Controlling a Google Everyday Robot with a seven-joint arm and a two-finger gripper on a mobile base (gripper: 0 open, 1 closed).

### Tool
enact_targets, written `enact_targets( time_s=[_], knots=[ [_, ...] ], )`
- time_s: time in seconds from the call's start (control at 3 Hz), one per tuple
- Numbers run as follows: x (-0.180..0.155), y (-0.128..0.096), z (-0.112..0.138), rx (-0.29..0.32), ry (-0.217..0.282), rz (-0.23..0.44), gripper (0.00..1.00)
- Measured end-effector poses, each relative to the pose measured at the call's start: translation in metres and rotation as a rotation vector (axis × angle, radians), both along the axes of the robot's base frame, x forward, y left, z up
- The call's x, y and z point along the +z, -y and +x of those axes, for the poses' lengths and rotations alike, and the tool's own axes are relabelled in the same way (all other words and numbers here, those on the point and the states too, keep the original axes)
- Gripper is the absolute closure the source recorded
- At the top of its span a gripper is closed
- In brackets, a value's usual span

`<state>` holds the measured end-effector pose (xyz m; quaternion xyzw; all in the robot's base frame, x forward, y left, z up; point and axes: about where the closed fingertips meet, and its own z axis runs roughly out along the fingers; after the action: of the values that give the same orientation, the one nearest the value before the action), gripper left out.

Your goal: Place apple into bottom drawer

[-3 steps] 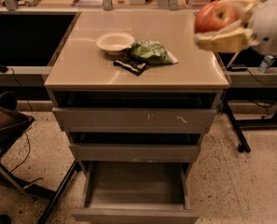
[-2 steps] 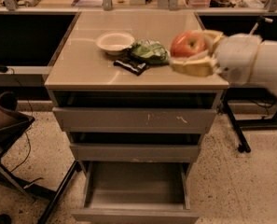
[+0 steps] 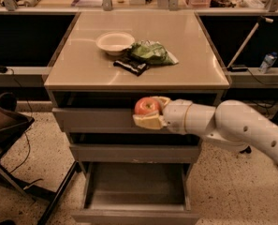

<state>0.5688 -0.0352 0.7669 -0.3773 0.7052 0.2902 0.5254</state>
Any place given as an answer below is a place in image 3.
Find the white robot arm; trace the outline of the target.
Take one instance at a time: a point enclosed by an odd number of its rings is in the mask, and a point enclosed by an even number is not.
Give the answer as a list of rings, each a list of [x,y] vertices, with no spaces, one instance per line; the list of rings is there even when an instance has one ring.
[[[241,152],[252,145],[278,166],[278,126],[238,100],[213,107],[185,99],[143,97],[135,105],[133,120],[140,128],[196,135],[228,151]]]

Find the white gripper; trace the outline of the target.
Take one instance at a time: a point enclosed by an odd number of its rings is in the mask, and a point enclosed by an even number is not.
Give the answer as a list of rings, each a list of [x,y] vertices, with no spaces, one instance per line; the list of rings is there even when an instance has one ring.
[[[159,130],[167,126],[167,129],[175,134],[186,134],[185,121],[189,108],[193,104],[190,100],[172,100],[169,97],[154,96],[163,110],[147,114],[134,114],[133,120],[136,126]]]

